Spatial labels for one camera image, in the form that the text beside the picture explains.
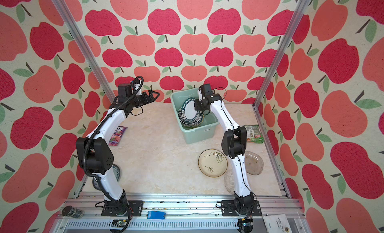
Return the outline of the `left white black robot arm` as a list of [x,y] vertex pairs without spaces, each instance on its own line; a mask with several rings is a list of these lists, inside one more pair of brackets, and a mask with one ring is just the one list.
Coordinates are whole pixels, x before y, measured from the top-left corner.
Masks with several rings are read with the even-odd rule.
[[101,123],[86,137],[78,138],[76,149],[79,166],[86,176],[94,178],[105,200],[114,204],[127,205],[125,191],[119,185],[113,171],[114,155],[109,142],[117,127],[131,114],[134,108],[153,103],[154,91],[142,93],[144,79],[136,77],[131,83],[118,86],[118,96],[109,107]]

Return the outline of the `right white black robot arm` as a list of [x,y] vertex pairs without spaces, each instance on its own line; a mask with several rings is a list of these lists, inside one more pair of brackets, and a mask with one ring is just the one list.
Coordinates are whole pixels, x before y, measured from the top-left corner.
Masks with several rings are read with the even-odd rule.
[[199,87],[198,96],[199,98],[195,100],[195,110],[207,110],[213,113],[224,130],[222,151],[231,159],[235,182],[234,204],[237,214],[250,215],[256,196],[249,185],[245,166],[247,130],[236,123],[225,107],[223,98],[215,94],[209,84]]

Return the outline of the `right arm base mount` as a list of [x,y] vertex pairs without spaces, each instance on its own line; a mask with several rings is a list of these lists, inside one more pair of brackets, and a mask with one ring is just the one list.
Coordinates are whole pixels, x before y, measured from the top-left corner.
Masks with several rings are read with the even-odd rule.
[[219,201],[216,208],[221,210],[223,217],[261,217],[262,210],[258,201],[250,204],[235,203],[235,201]]

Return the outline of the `large green rimmed white plate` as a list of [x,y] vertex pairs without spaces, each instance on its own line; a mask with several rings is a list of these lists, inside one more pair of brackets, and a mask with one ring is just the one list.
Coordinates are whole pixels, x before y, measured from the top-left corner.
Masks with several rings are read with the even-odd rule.
[[181,124],[189,128],[199,126],[204,120],[204,116],[201,111],[197,112],[197,115],[194,119],[187,119],[186,117],[183,117],[183,110],[181,108],[178,110],[178,117]]

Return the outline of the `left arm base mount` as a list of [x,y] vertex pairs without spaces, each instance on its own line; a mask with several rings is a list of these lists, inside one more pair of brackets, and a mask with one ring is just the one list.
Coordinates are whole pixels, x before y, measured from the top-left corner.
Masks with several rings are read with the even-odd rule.
[[143,201],[127,201],[127,206],[123,207],[117,203],[104,200],[101,215],[103,217],[140,217],[143,210]]

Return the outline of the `cream plate with bamboo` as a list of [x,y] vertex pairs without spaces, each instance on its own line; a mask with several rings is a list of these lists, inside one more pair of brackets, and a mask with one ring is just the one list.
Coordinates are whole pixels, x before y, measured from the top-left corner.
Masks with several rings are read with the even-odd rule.
[[226,156],[219,150],[207,149],[203,151],[198,159],[200,171],[207,177],[221,177],[228,168]]

